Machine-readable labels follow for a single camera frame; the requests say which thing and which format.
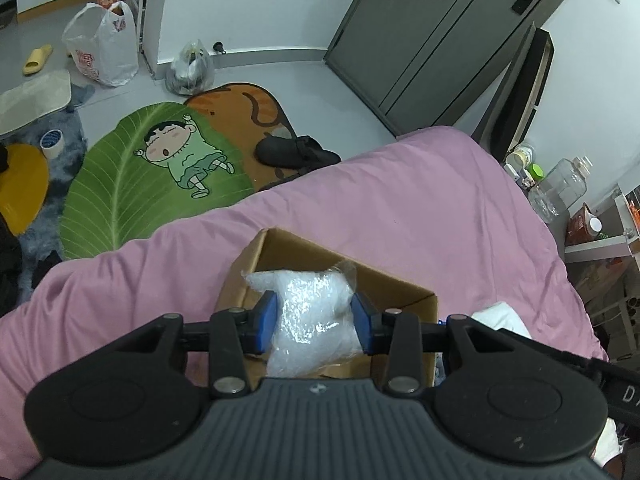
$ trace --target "gray door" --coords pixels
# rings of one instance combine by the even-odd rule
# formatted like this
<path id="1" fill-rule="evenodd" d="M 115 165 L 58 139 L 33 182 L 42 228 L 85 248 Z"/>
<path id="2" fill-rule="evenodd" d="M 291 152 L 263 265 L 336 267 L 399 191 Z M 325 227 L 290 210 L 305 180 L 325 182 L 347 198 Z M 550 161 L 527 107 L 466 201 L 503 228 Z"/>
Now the gray door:
<path id="1" fill-rule="evenodd" d="M 385 99 L 381 110 L 395 130 L 438 124 L 447 106 L 526 20 L 538 0 L 517 14 L 516 0 L 473 0 L 438 44 L 428 41 Z"/>
<path id="2" fill-rule="evenodd" d="M 359 0 L 326 62 L 378 107 L 443 17 L 462 0 Z"/>

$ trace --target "door frame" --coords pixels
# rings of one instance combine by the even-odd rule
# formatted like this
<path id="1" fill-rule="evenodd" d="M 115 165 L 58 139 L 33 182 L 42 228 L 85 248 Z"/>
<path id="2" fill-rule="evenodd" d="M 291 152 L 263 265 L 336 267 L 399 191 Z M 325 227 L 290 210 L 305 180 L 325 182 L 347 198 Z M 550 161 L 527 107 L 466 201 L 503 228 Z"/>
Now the door frame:
<path id="1" fill-rule="evenodd" d="M 462 116 L 462 114 L 476 101 L 484 90 L 500 75 L 502 70 L 508 65 L 515 53 L 518 44 L 524 32 L 532 23 L 542 25 L 549 19 L 551 14 L 560 6 L 564 0 L 540 0 L 528 13 L 520 25 L 510 34 L 507 40 L 495 51 L 492 57 L 482 67 L 480 72 L 469 81 L 465 89 L 449 104 L 446 110 L 433 124 L 453 126 L 453 124 Z M 399 131 L 386 117 L 380 108 L 366 99 L 358 90 L 357 85 L 350 78 L 341 72 L 341 70 L 333 65 L 329 60 L 331 51 L 340 40 L 344 29 L 347 27 L 349 20 L 360 5 L 361 0 L 353 0 L 347 13 L 340 22 L 340 26 L 334 35 L 327 52 L 324 56 L 325 63 L 342 79 L 342 81 L 366 104 L 370 110 L 375 113 L 378 119 L 389 129 L 394 136 L 400 136 L 403 132 Z"/>

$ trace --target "ribbed surface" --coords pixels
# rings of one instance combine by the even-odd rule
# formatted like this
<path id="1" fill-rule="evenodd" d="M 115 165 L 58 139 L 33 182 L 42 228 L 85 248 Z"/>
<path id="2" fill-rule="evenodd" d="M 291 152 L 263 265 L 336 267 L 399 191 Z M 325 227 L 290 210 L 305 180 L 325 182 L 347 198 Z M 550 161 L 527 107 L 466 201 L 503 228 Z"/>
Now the ribbed surface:
<path id="1" fill-rule="evenodd" d="M 380 394 L 372 382 L 265 380 L 241 400 L 213 405 L 198 430 L 147 462 L 87 470 L 45 462 L 29 480 L 590 480 L 587 458 L 519 468 L 491 463 L 442 436 L 416 402 Z"/>

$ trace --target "bubble wrap package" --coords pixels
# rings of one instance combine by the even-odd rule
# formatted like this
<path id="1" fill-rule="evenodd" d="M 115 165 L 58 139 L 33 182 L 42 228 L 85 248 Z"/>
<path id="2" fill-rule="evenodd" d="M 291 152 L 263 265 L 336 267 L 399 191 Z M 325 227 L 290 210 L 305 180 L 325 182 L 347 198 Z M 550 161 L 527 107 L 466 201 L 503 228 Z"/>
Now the bubble wrap package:
<path id="1" fill-rule="evenodd" d="M 267 270 L 245 279 L 257 292 L 278 295 L 267 376 L 304 376 L 362 352 L 351 313 L 353 289 L 340 270 Z"/>

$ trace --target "bed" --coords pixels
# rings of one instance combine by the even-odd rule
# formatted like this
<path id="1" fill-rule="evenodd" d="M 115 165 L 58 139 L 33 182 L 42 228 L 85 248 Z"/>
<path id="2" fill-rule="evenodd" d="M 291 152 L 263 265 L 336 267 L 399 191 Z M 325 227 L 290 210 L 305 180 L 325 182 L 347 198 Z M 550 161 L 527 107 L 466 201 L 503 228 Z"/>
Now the bed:
<path id="1" fill-rule="evenodd" d="M 434 290 L 441 319 L 505 301 L 534 339 L 606 358 L 526 197 L 468 136 L 428 128 L 56 266 L 0 319 L 0 476 L 19 478 L 38 461 L 22 405 L 40 379 L 166 312 L 208 319 L 228 266 L 270 226 Z"/>

